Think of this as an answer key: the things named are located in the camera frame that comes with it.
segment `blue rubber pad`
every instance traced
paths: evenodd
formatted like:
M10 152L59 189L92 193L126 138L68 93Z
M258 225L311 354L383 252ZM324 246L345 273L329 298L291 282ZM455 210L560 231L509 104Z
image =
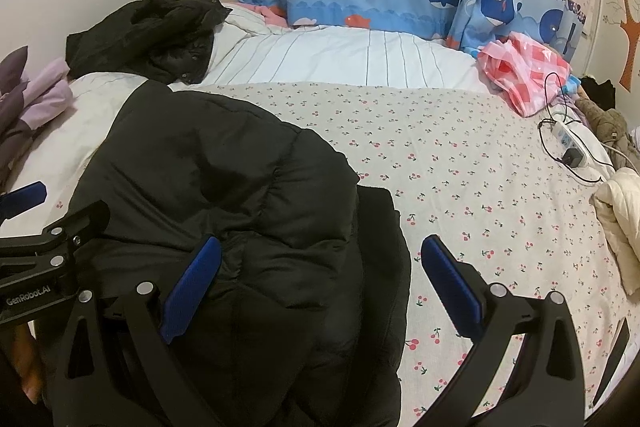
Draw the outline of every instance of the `blue rubber pad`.
M160 335L165 343L171 344L187 330L220 264L222 246L215 237L210 237L164 302Z
M422 242L427 273L458 334L476 342L482 337L482 306L456 269L456 261L431 236Z
M42 182L35 182L18 188L4 196L0 196L0 218L11 219L19 214L44 203L47 199L47 187Z

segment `bed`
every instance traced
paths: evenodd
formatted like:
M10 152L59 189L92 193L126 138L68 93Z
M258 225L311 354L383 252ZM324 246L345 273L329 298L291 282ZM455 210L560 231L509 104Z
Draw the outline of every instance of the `bed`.
M543 298L557 289L567 297L590 415L620 321L626 317L631 331L631 360L640 317L590 205L593 184L546 155L541 117L517 116L472 57L437 42L360 28L287 30L233 8L217 31L204 81L172 89L241 98L309 127L348 158L361 183L393 194L414 260L400 425L413 425L429 408L470 348L420 267L420 244L430 233L487 281L518 295ZM3 236L39 232L65 214L111 122L143 82L134 74L92 73L72 84L73 110L36 140L12 180L14 188L43 181L49 197L5 222ZM594 154L606 154L586 128L579 132ZM553 151L554 138L547 133L545 140ZM480 410L497 402L522 340L512 339Z

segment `black jacket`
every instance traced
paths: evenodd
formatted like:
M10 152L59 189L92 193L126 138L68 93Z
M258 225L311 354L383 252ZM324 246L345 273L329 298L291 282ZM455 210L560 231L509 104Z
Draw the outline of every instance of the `black jacket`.
M198 84L207 74L214 29L230 12L219 0L130 2L66 38L69 74L117 71L162 84Z
M225 425L395 426L410 256L390 193L357 183L311 130L146 82L70 204L111 209L82 286L127 292L213 233L222 267L171 348Z

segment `power strip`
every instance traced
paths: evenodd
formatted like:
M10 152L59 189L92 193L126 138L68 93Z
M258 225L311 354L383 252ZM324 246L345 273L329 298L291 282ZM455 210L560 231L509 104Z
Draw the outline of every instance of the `power strip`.
M578 167L586 167L588 165L593 165L593 160L591 158L591 153L587 150L580 140L577 140L574 134L569 130L569 128L562 122L556 121L551 130L551 133L558 138L560 145L564 148L562 154L567 149L577 149L582 154L582 160L580 160L580 165Z

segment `red and white plaid fabric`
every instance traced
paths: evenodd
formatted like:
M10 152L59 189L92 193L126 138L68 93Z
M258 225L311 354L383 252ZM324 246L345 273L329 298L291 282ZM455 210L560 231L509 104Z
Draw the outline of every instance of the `red and white plaid fabric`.
M505 90L521 116L531 116L544 108L571 74L564 58L517 32L511 32L504 43L489 42L478 54L478 63L486 76Z

